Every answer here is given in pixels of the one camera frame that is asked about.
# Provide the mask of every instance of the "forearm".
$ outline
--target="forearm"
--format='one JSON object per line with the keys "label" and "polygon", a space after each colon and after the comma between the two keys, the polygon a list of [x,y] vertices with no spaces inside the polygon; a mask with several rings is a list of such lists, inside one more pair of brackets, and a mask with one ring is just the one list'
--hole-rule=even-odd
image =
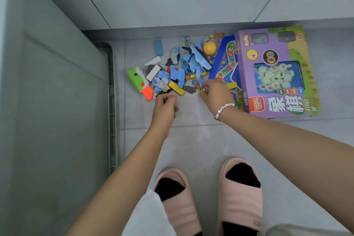
{"label": "forearm", "polygon": [[354,148],[328,137],[237,109],[221,121],[352,232]]}
{"label": "forearm", "polygon": [[164,139],[159,131],[149,129],[104,183],[67,235],[121,235],[148,188]]}

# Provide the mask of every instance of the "hand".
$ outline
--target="hand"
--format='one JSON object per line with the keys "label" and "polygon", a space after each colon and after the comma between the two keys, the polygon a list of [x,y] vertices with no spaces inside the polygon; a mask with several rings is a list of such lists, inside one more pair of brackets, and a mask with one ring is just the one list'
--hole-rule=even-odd
{"label": "hand", "polygon": [[176,94],[160,94],[156,97],[155,107],[153,110],[153,119],[150,124],[150,129],[156,132],[161,132],[166,139],[170,132],[170,127],[175,115],[175,104],[177,101]]}
{"label": "hand", "polygon": [[[205,88],[205,91],[199,92],[198,96],[203,99],[204,103],[214,116],[216,116],[218,110],[225,104],[234,103],[234,98],[227,84],[222,80],[208,79],[203,83],[203,87]],[[231,107],[225,108],[220,116],[223,115],[224,111],[230,108]]]}

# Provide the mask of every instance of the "yellow block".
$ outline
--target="yellow block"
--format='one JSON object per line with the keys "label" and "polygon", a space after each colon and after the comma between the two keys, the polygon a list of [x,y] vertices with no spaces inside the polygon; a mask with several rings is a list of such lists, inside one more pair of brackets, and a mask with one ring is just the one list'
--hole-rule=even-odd
{"label": "yellow block", "polygon": [[231,83],[228,83],[227,86],[229,87],[229,89],[235,89],[237,88],[237,82],[231,82]]}
{"label": "yellow block", "polygon": [[179,95],[184,95],[185,90],[183,90],[180,86],[178,86],[176,83],[173,81],[170,82],[169,86],[171,87],[172,90],[177,92]]}
{"label": "yellow block", "polygon": [[[201,76],[201,77],[202,77],[202,76],[206,76],[207,74],[208,74],[207,72],[204,72],[204,73],[201,73],[200,76]],[[193,75],[190,76],[190,79],[196,78],[196,77],[197,77],[197,74],[193,74]]]}

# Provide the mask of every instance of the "yellow circular label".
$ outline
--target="yellow circular label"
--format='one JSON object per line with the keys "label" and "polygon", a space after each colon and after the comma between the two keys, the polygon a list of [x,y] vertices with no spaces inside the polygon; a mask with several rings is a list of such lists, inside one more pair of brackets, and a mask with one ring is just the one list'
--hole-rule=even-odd
{"label": "yellow circular label", "polygon": [[258,52],[256,50],[247,51],[247,58],[250,60],[256,60],[258,57]]}

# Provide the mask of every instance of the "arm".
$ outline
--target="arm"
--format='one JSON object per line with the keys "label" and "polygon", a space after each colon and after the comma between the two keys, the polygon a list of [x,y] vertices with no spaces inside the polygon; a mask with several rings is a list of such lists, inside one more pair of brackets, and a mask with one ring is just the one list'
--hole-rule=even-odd
{"label": "arm", "polygon": [[136,204],[146,193],[162,144],[169,134],[176,100],[173,94],[156,98],[149,130],[100,188],[67,236],[122,234]]}
{"label": "arm", "polygon": [[[223,105],[233,103],[225,83],[207,80],[204,86],[209,93],[198,95],[213,115]],[[219,119],[237,131],[286,178],[354,232],[352,146],[234,107],[224,109]]]}

